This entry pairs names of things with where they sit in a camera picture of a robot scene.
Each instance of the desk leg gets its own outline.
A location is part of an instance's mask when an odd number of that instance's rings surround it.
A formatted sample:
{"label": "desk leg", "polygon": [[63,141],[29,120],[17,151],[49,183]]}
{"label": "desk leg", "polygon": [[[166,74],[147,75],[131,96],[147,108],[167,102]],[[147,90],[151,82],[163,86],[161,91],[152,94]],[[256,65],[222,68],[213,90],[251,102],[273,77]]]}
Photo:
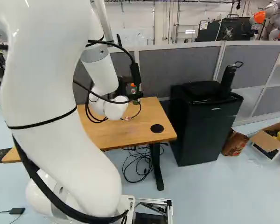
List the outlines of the desk leg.
{"label": "desk leg", "polygon": [[160,168],[160,143],[150,144],[152,164],[154,166],[154,176],[159,191],[164,190],[164,182]]}

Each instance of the desk surface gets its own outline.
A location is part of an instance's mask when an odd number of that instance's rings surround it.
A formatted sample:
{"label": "desk surface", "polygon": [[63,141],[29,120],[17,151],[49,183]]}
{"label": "desk surface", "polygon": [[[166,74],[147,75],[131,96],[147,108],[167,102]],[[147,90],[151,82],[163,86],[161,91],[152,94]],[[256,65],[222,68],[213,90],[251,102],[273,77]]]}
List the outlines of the desk surface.
{"label": "desk surface", "polygon": [[[102,151],[175,140],[177,138],[157,97],[142,98],[141,105],[140,114],[129,121],[107,120],[101,124],[95,124],[86,117],[84,105],[78,105],[78,112],[86,133]],[[130,103],[124,117],[133,116],[138,111],[139,105]],[[154,124],[163,125],[164,131],[162,133],[153,133],[150,127]],[[20,161],[15,148],[12,148],[2,159],[3,163]]]}

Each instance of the cubicle partition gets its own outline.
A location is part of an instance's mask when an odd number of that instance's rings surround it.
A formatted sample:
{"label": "cubicle partition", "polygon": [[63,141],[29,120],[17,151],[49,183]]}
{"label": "cubicle partition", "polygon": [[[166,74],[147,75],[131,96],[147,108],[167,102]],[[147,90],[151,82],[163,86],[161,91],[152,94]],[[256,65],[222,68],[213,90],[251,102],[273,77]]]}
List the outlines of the cubicle partition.
{"label": "cubicle partition", "polygon": [[[232,88],[244,97],[235,125],[280,116],[280,41],[198,42],[126,47],[140,65],[145,97],[157,96],[167,110],[170,86],[203,80],[221,81],[227,65],[242,61]],[[130,58],[120,49],[109,48],[118,76],[130,76]],[[90,84],[82,63],[75,79]],[[74,86],[78,104],[86,92]]]}

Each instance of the tangled cable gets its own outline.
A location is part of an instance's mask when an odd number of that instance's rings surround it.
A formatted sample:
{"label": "tangled cable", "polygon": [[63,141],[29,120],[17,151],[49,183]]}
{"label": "tangled cable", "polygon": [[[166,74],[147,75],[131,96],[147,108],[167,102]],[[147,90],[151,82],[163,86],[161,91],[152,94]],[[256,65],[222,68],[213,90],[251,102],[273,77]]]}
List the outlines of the tangled cable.
{"label": "tangled cable", "polygon": [[[160,145],[160,147],[162,149],[162,152],[160,153],[160,155],[162,155],[164,153],[164,148],[162,145]],[[152,158],[151,158],[151,152],[149,149],[149,145],[146,145],[144,147],[127,147],[127,148],[122,148],[122,149],[125,151],[128,151],[130,154],[122,165],[122,174],[123,174],[125,180],[129,183],[138,183],[138,182],[143,181],[154,169],[153,164],[152,164]],[[126,162],[130,157],[133,157],[133,160],[126,165]],[[143,160],[146,164],[148,164],[148,168],[145,168],[144,171],[141,172],[139,170],[139,164]],[[141,176],[141,178],[136,181],[132,181],[132,180],[128,179],[126,176],[127,168],[130,167],[133,163],[136,163],[136,165],[135,165],[136,173],[139,176]]]}

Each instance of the power adapter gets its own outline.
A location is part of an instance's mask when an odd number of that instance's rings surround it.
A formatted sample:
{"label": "power adapter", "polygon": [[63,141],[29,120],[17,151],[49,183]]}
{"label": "power adapter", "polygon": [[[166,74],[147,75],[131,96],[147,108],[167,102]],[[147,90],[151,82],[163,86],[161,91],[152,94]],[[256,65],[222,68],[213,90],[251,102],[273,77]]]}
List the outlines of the power adapter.
{"label": "power adapter", "polygon": [[24,211],[25,211],[25,208],[12,208],[9,211],[9,214],[10,215],[21,215],[24,213]]}

